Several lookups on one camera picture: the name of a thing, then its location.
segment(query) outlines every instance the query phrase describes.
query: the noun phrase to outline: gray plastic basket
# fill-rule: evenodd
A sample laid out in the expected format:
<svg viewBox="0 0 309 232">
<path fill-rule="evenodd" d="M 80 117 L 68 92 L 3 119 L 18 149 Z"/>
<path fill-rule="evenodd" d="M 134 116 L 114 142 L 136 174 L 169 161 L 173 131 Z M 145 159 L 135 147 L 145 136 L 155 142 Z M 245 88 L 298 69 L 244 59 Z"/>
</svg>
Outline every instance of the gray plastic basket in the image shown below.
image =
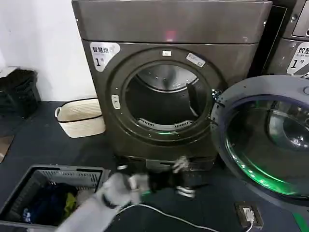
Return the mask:
<svg viewBox="0 0 309 232">
<path fill-rule="evenodd" d="M 0 224 L 54 230 L 54 226 L 23 222 L 23 210 L 33 199 L 37 191 L 46 184 L 57 185 L 65 183 L 75 186 L 77 189 L 90 189 L 96 192 L 103 185 L 103 182 L 108 179 L 109 174 L 110 170 L 94 167 L 32 166 L 0 211 Z"/>
</svg>

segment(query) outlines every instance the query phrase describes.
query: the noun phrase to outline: electrical outlet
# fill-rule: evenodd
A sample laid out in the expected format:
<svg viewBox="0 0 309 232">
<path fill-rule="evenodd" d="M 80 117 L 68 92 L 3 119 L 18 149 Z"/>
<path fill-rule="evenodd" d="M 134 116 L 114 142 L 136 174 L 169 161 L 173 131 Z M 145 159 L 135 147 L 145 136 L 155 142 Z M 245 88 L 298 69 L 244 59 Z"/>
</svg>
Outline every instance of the electrical outlet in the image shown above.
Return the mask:
<svg viewBox="0 0 309 232">
<path fill-rule="evenodd" d="M 261 214 L 254 202 L 236 202 L 235 203 L 236 212 L 243 228 L 250 226 L 250 218 L 246 212 L 253 211 L 253 227 L 261 230 L 263 228 L 264 222 L 262 220 Z"/>
</svg>

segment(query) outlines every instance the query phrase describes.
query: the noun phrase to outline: black fabric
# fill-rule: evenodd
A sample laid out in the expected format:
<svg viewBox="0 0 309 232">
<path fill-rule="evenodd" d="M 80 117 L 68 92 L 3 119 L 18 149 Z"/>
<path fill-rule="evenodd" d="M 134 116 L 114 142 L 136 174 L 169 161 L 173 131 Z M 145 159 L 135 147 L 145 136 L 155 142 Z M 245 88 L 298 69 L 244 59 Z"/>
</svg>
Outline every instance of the black fabric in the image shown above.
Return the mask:
<svg viewBox="0 0 309 232">
<path fill-rule="evenodd" d="M 58 226 L 64 218 L 68 193 L 76 196 L 76 187 L 67 184 L 47 185 L 40 189 L 26 207 L 32 224 Z"/>
</svg>

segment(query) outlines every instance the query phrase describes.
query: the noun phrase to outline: black basket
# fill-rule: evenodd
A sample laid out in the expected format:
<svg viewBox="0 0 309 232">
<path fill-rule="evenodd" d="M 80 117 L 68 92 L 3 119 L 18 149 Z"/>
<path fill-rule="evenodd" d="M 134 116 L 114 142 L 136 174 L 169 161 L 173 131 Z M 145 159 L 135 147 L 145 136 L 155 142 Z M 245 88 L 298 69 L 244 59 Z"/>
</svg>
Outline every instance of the black basket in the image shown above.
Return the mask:
<svg viewBox="0 0 309 232">
<path fill-rule="evenodd" d="M 40 100 L 35 82 L 36 73 L 22 69 L 0 78 L 0 115 L 17 113 L 22 118 L 31 115 Z"/>
<path fill-rule="evenodd" d="M 96 167 L 34 165 L 17 184 L 0 210 L 0 225 L 55 231 L 52 225 L 29 224 L 23 221 L 23 210 L 46 184 L 60 183 L 96 192 L 108 179 L 110 170 Z"/>
</svg>

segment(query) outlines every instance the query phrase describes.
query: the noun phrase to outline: door glass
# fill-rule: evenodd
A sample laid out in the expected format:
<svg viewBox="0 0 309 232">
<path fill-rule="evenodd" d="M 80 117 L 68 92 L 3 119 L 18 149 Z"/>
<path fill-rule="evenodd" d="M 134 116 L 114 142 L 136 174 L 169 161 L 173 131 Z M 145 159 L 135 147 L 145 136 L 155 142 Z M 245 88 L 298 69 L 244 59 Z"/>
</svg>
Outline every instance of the door glass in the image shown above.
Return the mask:
<svg viewBox="0 0 309 232">
<path fill-rule="evenodd" d="M 225 145 L 238 166 L 264 187 L 309 196 L 309 110 L 283 101 L 237 107 Z"/>
</svg>

